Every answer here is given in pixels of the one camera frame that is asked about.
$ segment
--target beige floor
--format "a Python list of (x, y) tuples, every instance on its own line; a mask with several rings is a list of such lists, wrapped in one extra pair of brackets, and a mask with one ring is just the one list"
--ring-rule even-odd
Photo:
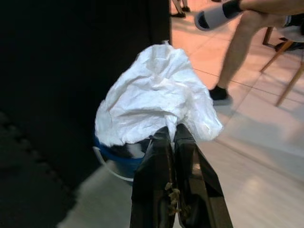
[[(212, 88), (238, 19), (212, 32), (199, 31), (193, 15), (207, 4), (190, 0), (193, 12), (172, 20), (172, 37)], [(304, 228), (304, 79), (281, 107), (273, 106), (299, 66), (301, 52), (284, 54), (260, 75), (258, 70), (274, 54), (261, 45), (264, 32), (254, 37), (233, 78), (233, 105), (216, 108), (223, 133), (200, 147), (219, 175), (235, 228)], [(278, 43), (279, 37), (274, 32), (270, 42)], [(78, 204), (58, 227), (128, 228), (131, 192), (102, 167), (81, 186)]]

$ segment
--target black wall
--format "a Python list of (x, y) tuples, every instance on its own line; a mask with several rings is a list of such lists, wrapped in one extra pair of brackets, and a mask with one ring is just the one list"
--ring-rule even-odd
[(149, 45), (170, 39), (167, 0), (0, 3), (0, 110), (75, 188), (98, 167), (95, 112)]

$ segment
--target chair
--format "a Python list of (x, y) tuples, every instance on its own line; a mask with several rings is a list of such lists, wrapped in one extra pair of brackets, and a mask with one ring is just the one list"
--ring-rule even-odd
[[(267, 45), (271, 32), (273, 28), (268, 28), (263, 44)], [(260, 70), (261, 73), (263, 73), (284, 51), (286, 51), (293, 42), (301, 42), (304, 43), (304, 36), (302, 36), (299, 32), (299, 28), (296, 26), (290, 26), (287, 28), (280, 28), (278, 31), (286, 38), (288, 39), (286, 43), (281, 47), (281, 49), (273, 56), (273, 58)], [(289, 82), (288, 86), (285, 88), (283, 93), (281, 94), (280, 98), (278, 99), (277, 103), (275, 104), (276, 107), (278, 107), (285, 99), (287, 94), (292, 90), (296, 82), (299, 80), (301, 77), (302, 73), (304, 71), (304, 62), (301, 62), (301, 65), (294, 75), (293, 79)]]

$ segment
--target black sock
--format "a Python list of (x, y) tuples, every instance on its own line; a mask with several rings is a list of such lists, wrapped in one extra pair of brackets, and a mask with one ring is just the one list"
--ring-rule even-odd
[(239, 3), (241, 0), (231, 0), (227, 1), (223, 4), (223, 12), (226, 18), (230, 19), (235, 17), (237, 14), (242, 12), (241, 8), (239, 7)]
[(209, 93), (214, 101), (225, 100), (228, 96), (226, 89), (220, 88), (217, 85), (214, 87), (214, 89), (209, 90)]

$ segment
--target slipper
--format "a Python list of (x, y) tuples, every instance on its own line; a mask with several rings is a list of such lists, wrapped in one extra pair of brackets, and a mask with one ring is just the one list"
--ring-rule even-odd
[(231, 0), (201, 11), (195, 16), (195, 26), (199, 30), (210, 31), (227, 24), (242, 12), (238, 3), (239, 0)]

